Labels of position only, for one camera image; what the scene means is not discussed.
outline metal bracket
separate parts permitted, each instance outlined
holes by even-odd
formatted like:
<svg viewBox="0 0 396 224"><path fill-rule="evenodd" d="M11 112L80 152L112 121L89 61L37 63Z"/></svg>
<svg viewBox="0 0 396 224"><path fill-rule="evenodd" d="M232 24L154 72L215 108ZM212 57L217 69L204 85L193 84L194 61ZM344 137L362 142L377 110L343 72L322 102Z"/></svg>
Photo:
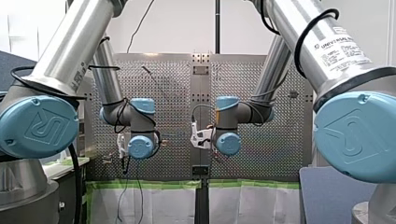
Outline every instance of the metal bracket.
<svg viewBox="0 0 396 224"><path fill-rule="evenodd" d="M193 165L192 166L193 175L209 175L208 165Z"/></svg>

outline universal robots logo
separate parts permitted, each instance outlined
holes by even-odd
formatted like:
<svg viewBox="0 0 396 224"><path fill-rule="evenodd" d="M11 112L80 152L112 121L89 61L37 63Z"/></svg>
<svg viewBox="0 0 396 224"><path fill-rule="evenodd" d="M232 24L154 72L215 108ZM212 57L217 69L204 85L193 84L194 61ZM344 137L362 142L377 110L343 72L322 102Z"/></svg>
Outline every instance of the universal robots logo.
<svg viewBox="0 0 396 224"><path fill-rule="evenodd" d="M35 118L26 130L25 137L47 145L56 146L61 141L68 124L68 118L48 109L39 108Z"/></svg>

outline green tape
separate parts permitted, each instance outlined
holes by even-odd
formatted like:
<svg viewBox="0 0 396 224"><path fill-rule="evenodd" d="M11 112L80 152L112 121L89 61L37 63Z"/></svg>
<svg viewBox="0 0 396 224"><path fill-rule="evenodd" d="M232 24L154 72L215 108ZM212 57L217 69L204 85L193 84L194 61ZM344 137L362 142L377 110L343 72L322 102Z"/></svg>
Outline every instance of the green tape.
<svg viewBox="0 0 396 224"><path fill-rule="evenodd" d="M91 206L92 206L92 194L93 194L93 188L91 185L86 185L87 186L87 223L91 224Z"/></svg>
<svg viewBox="0 0 396 224"><path fill-rule="evenodd" d="M128 186L126 180L118 179L113 181L94 181L88 182L87 186L92 189L139 189L139 183L137 180L128 180ZM147 181L140 180L140 186L142 189L198 189L200 188L200 181Z"/></svg>
<svg viewBox="0 0 396 224"><path fill-rule="evenodd" d="M270 189L299 189L298 182L277 182L270 180L210 180L210 188L238 188L238 187L260 187Z"/></svg>

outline silver robot arm segment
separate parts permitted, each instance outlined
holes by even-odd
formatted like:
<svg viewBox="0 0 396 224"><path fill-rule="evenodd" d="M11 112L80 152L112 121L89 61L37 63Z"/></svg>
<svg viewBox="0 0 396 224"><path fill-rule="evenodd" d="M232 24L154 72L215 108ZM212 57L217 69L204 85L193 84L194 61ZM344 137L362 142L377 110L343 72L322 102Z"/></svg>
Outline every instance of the silver robot arm segment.
<svg viewBox="0 0 396 224"><path fill-rule="evenodd" d="M108 38L101 41L90 68L93 72L99 95L102 100L100 118L107 124L130 126L131 140L128 153L136 160L150 158L158 150L161 137L155 130L155 104L149 98L134 98L130 102L123 97L117 75L118 67L114 66Z"/></svg>
<svg viewBox="0 0 396 224"><path fill-rule="evenodd" d="M263 125L274 117L273 105L278 87L286 78L290 64L290 51L281 36L270 48L259 83L247 102L235 96L220 96L216 101L217 119L214 145L227 156L235 155L241 147L239 123Z"/></svg>
<svg viewBox="0 0 396 224"><path fill-rule="evenodd" d="M318 0L252 1L276 26L318 98L314 138L338 171L374 183L396 182L396 74L376 66Z"/></svg>
<svg viewBox="0 0 396 224"><path fill-rule="evenodd" d="M32 74L18 78L0 104L2 152L15 158L45 158L74 141L76 92L111 18L120 14L123 4L77 0L69 8Z"/></svg>

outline sticker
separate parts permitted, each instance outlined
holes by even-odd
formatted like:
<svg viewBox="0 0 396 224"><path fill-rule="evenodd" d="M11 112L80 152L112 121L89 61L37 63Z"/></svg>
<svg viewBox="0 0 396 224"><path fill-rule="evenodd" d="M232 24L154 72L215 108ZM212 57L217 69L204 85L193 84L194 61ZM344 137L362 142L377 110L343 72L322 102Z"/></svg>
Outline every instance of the sticker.
<svg viewBox="0 0 396 224"><path fill-rule="evenodd" d="M333 29L339 35L347 35L347 30L343 27L334 26Z"/></svg>
<svg viewBox="0 0 396 224"><path fill-rule="evenodd" d="M80 69L76 72L72 82L70 83L70 87L73 89L73 91L78 90L79 85L84 79L85 72L87 72L87 69L85 68L85 63L81 63Z"/></svg>
<svg viewBox="0 0 396 224"><path fill-rule="evenodd" d="M340 72L351 65L371 63L349 35L333 35L313 45L313 51L321 61L321 67L330 72Z"/></svg>

